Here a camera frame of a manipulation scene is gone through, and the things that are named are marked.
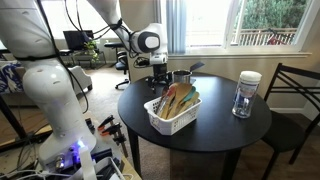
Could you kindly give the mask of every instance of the outdoor trees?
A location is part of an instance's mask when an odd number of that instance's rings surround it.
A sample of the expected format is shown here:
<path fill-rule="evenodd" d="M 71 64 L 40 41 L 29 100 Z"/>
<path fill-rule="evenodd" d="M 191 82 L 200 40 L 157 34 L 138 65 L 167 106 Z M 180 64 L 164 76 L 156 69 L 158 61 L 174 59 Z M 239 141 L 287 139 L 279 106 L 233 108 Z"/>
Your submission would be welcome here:
<path fill-rule="evenodd" d="M 297 28 L 308 0 L 247 0 L 242 29 Z"/>

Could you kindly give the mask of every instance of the wooden utensil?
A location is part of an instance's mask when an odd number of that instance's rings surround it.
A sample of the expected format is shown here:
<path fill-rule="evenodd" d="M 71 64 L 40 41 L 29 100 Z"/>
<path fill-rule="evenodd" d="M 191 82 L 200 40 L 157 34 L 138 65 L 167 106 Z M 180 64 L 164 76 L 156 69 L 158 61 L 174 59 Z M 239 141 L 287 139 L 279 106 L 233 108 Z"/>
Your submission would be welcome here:
<path fill-rule="evenodd" d="M 166 119 L 171 119 L 175 116 L 175 111 L 179 105 L 179 103 L 185 98 L 192 89 L 191 84 L 187 83 L 179 83 L 176 88 L 176 96 L 174 98 L 174 102 L 172 103 L 172 107 L 170 107 L 168 116 Z"/>
<path fill-rule="evenodd" d="M 195 92 L 192 98 L 189 101 L 186 101 L 184 104 L 182 104 L 182 107 L 178 114 L 184 112 L 190 105 L 192 105 L 194 102 L 196 102 L 199 99 L 199 92 Z"/>
<path fill-rule="evenodd" d="M 171 86 L 169 87 L 169 90 L 168 90 L 168 93 L 167 93 L 166 97 L 162 100 L 162 106 L 163 107 L 160 107 L 162 109 L 159 110 L 159 113 L 157 114 L 160 118 L 165 119 L 167 117 L 171 101 L 173 100 L 173 98 L 176 95 L 177 86 L 178 86 L 177 83 L 171 84 Z"/>
<path fill-rule="evenodd" d="M 159 113 L 159 109 L 161 107 L 161 109 L 163 108 L 163 103 L 162 103 L 162 100 L 164 99 L 164 97 L 167 96 L 167 92 L 169 90 L 169 86 L 164 86 L 163 89 L 162 89 L 162 94 L 161 94 L 161 98 L 160 98 L 160 101 L 159 101 L 159 106 L 157 107 L 155 113 L 158 114 Z"/>
<path fill-rule="evenodd" d="M 193 97 L 193 95 L 194 95 L 195 92 L 196 92 L 196 87 L 192 86 L 192 89 L 191 89 L 191 91 L 189 92 L 189 94 L 188 94 L 186 97 L 184 97 L 183 100 L 180 101 L 180 103 L 178 104 L 178 106 L 177 106 L 177 108 L 176 108 L 176 110 L 175 110 L 174 116 L 178 115 L 178 112 L 180 111 L 182 105 L 183 105 L 185 102 L 189 101 L 189 100 Z"/>

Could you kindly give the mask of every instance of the wooden spoon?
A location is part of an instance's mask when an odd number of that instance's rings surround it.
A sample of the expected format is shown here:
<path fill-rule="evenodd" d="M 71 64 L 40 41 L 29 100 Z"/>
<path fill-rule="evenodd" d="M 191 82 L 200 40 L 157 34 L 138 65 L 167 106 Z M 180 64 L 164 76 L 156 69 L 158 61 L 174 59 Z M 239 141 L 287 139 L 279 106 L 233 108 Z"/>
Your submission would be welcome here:
<path fill-rule="evenodd" d="M 182 107 L 181 107 L 180 111 L 178 112 L 178 114 L 182 113 L 190 105 L 192 105 L 194 102 L 196 102 L 198 100 L 199 96 L 200 96 L 199 92 L 195 92 L 194 95 L 192 96 L 192 98 L 189 101 L 186 101 L 184 104 L 182 104 Z"/>
<path fill-rule="evenodd" d="M 177 83 L 171 84 L 166 97 L 162 100 L 161 106 L 163 106 L 163 107 L 160 107 L 161 109 L 159 109 L 159 112 L 158 112 L 158 116 L 160 118 L 165 119 L 167 117 L 171 101 L 173 100 L 173 98 L 176 95 L 177 86 L 178 86 Z"/>
<path fill-rule="evenodd" d="M 179 83 L 177 88 L 176 88 L 176 96 L 174 98 L 174 102 L 172 103 L 172 107 L 170 108 L 169 114 L 166 117 L 166 119 L 171 119 L 175 116 L 176 114 L 176 109 L 180 102 L 189 94 L 189 92 L 192 89 L 191 84 L 187 83 Z"/>
<path fill-rule="evenodd" d="M 164 97 L 167 96 L 168 90 L 169 90 L 169 86 L 166 85 L 166 86 L 163 87 L 163 89 L 162 89 L 162 94 L 161 94 L 161 98 L 160 98 L 160 101 L 159 101 L 159 105 L 158 105 L 158 107 L 157 107 L 157 109 L 156 109 L 156 111 L 155 111 L 156 114 L 159 113 L 160 107 L 163 108 L 163 105 L 164 105 L 164 104 L 162 103 L 162 100 L 164 99 Z"/>

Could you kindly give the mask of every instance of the white lid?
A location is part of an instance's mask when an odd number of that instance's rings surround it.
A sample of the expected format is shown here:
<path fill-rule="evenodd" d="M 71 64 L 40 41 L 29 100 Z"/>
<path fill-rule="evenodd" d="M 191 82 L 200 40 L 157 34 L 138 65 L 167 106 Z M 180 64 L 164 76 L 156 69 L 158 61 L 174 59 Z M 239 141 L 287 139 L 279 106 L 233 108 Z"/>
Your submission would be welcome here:
<path fill-rule="evenodd" d="M 255 71 L 242 71 L 240 78 L 245 81 L 260 81 L 261 74 Z"/>

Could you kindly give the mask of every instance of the wooden spatula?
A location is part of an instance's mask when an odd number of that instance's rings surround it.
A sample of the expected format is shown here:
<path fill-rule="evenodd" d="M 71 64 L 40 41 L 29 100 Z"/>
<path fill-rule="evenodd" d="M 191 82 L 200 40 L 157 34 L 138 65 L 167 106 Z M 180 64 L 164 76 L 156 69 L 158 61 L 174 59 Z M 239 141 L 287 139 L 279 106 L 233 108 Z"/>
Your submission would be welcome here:
<path fill-rule="evenodd" d="M 189 94 L 192 89 L 191 84 L 187 83 L 179 83 L 176 87 L 176 96 L 174 98 L 174 102 L 172 103 L 172 107 L 170 107 L 169 114 L 166 119 L 173 118 L 176 114 L 176 109 L 180 102 Z"/>
<path fill-rule="evenodd" d="M 191 104 L 193 104 L 194 102 L 196 102 L 199 98 L 200 94 L 199 92 L 195 92 L 194 95 L 192 96 L 192 98 L 189 101 L 186 101 L 184 104 L 182 104 L 182 107 L 180 109 L 180 111 L 178 112 L 178 114 L 182 113 L 183 111 L 185 111 Z"/>
<path fill-rule="evenodd" d="M 165 119 L 167 117 L 171 101 L 174 99 L 176 95 L 177 86 L 178 86 L 177 83 L 171 84 L 171 86 L 169 87 L 167 96 L 162 100 L 162 104 L 161 104 L 162 107 L 160 107 L 161 110 L 159 109 L 159 113 L 158 113 L 158 116 L 160 118 Z"/>

